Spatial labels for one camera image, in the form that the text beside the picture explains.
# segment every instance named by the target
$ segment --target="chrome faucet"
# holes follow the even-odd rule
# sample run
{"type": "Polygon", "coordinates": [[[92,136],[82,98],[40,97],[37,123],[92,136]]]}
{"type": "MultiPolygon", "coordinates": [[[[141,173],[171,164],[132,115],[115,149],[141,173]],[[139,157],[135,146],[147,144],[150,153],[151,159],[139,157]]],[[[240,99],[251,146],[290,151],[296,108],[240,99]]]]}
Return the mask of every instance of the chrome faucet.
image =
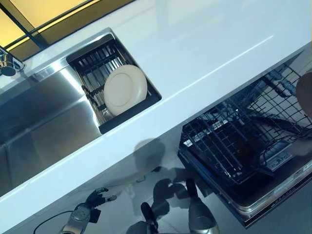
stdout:
{"type": "Polygon", "coordinates": [[[0,46],[0,75],[12,77],[24,67],[25,64],[22,61],[0,46]]]}

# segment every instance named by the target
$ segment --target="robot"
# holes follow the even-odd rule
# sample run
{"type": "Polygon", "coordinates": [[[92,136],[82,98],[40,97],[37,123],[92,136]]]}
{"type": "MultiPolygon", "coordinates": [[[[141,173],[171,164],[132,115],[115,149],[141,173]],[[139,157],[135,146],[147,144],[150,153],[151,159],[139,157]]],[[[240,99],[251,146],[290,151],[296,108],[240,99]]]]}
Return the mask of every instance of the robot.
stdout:
{"type": "MultiPolygon", "coordinates": [[[[186,187],[191,200],[189,207],[190,233],[219,234],[216,220],[209,208],[198,197],[194,181],[187,179],[186,187]]],[[[117,198],[116,196],[103,197],[101,193],[107,191],[106,188],[96,189],[84,203],[77,205],[59,234],[83,234],[89,222],[97,223],[101,211],[96,207],[117,198]]],[[[140,221],[131,226],[127,234],[158,234],[158,223],[149,204],[143,202],[141,211],[145,221],[140,221]]]]}

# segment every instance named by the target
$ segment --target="cable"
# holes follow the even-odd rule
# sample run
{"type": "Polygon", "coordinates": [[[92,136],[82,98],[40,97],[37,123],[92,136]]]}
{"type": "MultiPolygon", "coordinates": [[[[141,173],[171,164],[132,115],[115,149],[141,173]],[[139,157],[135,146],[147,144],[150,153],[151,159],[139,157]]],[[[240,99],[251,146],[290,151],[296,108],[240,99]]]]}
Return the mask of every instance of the cable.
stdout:
{"type": "Polygon", "coordinates": [[[36,234],[36,230],[37,230],[42,224],[46,223],[47,221],[51,220],[52,218],[55,218],[55,217],[57,217],[57,216],[59,216],[59,215],[62,215],[62,214],[65,214],[65,213],[69,213],[69,212],[73,212],[73,211],[64,211],[64,212],[61,212],[61,213],[59,213],[59,214],[56,214],[55,216],[52,216],[51,218],[48,218],[47,220],[43,221],[42,223],[40,223],[40,224],[34,229],[33,234],[36,234]]]}

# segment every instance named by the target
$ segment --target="white plate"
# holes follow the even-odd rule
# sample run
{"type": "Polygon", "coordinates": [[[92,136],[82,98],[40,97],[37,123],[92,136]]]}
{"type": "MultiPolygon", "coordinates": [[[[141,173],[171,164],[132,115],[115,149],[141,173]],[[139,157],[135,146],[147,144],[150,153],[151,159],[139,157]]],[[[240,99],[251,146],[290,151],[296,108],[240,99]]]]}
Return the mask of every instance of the white plate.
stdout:
{"type": "Polygon", "coordinates": [[[114,116],[145,100],[146,94],[146,77],[138,67],[132,65],[115,69],[104,85],[104,101],[114,116]]]}

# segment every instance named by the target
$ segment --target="dishwasher basket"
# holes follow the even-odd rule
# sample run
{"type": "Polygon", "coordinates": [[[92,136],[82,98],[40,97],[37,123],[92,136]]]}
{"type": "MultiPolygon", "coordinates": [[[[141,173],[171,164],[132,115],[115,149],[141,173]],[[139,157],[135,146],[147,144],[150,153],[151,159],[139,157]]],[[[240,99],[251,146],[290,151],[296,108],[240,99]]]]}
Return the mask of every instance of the dishwasher basket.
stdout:
{"type": "Polygon", "coordinates": [[[148,92],[144,101],[115,117],[108,111],[103,89],[109,74],[126,64],[138,67],[121,42],[111,34],[105,35],[100,40],[69,55],[66,60],[78,73],[82,89],[97,116],[99,130],[102,134],[161,99],[159,93],[147,79],[148,92]]]}
{"type": "Polygon", "coordinates": [[[268,158],[312,137],[311,119],[295,96],[299,78],[282,64],[186,124],[181,143],[230,185],[255,173],[274,176],[268,158]]]}

